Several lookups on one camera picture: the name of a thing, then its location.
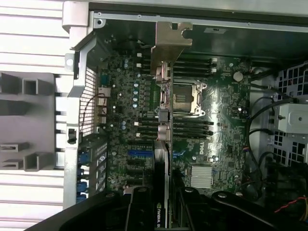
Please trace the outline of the silver chipset heatsink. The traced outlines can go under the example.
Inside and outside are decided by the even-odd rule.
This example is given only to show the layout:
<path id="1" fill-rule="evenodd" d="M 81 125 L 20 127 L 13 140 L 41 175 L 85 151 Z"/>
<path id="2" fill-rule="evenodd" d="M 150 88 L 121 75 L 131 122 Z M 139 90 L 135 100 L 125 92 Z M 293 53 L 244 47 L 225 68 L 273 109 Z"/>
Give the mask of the silver chipset heatsink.
<path id="1" fill-rule="evenodd" d="M 213 185 L 213 168 L 211 166 L 192 166 L 191 186 L 194 188 L 211 189 Z"/>

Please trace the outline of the blue expansion slot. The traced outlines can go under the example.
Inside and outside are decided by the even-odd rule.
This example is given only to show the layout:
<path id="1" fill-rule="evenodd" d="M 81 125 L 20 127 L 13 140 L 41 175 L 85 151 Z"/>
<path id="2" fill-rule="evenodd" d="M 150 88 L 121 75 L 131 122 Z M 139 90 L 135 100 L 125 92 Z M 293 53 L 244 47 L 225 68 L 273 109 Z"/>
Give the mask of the blue expansion slot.
<path id="1" fill-rule="evenodd" d="M 149 150 L 128 150 L 129 156 L 152 157 L 153 152 Z"/>

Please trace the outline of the green motherboard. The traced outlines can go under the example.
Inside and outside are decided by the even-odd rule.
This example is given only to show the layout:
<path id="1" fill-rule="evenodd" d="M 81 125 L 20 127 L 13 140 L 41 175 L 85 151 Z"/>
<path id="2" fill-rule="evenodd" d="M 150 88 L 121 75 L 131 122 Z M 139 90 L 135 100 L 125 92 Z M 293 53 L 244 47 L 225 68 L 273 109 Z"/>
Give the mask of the green motherboard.
<path id="1" fill-rule="evenodd" d="M 249 65 L 238 58 L 183 54 L 174 64 L 175 80 L 199 80 L 204 116 L 173 119 L 172 167 L 191 187 L 192 166 L 211 166 L 211 195 L 240 188 L 249 114 L 249 79 L 233 80 L 234 72 Z M 160 86 L 150 75 L 148 51 L 116 50 L 99 66 L 97 124 L 107 139 L 97 161 L 96 189 L 123 191 L 143 185 L 143 171 L 153 167 L 153 157 L 129 156 L 128 150 L 153 152 L 157 139 Z"/>

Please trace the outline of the CPU socket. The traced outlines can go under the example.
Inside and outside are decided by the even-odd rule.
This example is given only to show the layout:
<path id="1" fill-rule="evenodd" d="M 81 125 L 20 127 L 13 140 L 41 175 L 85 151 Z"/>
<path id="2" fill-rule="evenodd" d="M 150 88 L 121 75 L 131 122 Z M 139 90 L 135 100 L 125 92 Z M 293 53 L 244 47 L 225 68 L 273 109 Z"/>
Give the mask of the CPU socket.
<path id="1" fill-rule="evenodd" d="M 173 84 L 173 113 L 176 117 L 198 118 L 202 109 L 203 91 L 207 84 L 199 80 L 175 80 Z"/>

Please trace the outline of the metal disk bay cage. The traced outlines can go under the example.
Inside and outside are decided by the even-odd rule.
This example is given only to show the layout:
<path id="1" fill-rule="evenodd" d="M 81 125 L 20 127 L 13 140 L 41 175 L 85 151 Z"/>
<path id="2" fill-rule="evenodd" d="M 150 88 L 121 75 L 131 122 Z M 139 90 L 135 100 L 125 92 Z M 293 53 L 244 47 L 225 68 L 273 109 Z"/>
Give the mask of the metal disk bay cage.
<path id="1" fill-rule="evenodd" d="M 295 103 L 276 107 L 273 152 L 284 166 L 308 163 L 308 64 L 289 68 L 276 81 Z"/>

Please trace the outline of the open grey PC case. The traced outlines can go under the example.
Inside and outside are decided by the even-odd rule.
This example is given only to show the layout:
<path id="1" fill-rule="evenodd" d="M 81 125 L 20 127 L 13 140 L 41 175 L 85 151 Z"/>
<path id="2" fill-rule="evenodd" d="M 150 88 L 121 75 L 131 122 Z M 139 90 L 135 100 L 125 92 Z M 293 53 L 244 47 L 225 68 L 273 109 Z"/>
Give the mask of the open grey PC case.
<path id="1" fill-rule="evenodd" d="M 192 24 L 192 30 L 183 32 L 192 45 L 181 55 L 238 58 L 249 65 L 242 72 L 250 85 L 243 176 L 239 190 L 230 193 L 274 214 L 283 231 L 308 231 L 308 163 L 284 166 L 273 152 L 275 108 L 295 103 L 278 90 L 276 81 L 282 71 L 308 64 L 308 0 L 64 2 L 62 26 L 75 53 L 66 58 L 66 67 L 74 73 L 66 113 L 66 207 L 115 191 L 96 189 L 97 161 L 107 144 L 97 124 L 99 66 L 116 50 L 148 51 L 151 63 L 157 22 L 171 22 L 173 28 L 177 23 Z M 150 75 L 155 78 L 151 67 Z M 172 227 L 158 228 L 164 194 L 156 189 L 155 176 L 154 172 L 154 231 L 189 231 L 175 216 L 173 189 Z M 131 188 L 116 192 L 124 195 Z"/>

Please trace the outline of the grey parts rack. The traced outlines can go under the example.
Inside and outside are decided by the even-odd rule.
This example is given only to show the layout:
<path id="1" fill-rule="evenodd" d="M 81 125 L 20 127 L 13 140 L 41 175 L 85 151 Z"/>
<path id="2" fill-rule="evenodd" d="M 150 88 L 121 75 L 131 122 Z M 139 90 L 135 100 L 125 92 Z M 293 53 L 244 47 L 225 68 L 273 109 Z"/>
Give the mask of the grey parts rack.
<path id="1" fill-rule="evenodd" d="M 0 71 L 0 169 L 36 172 L 56 165 L 55 76 Z"/>

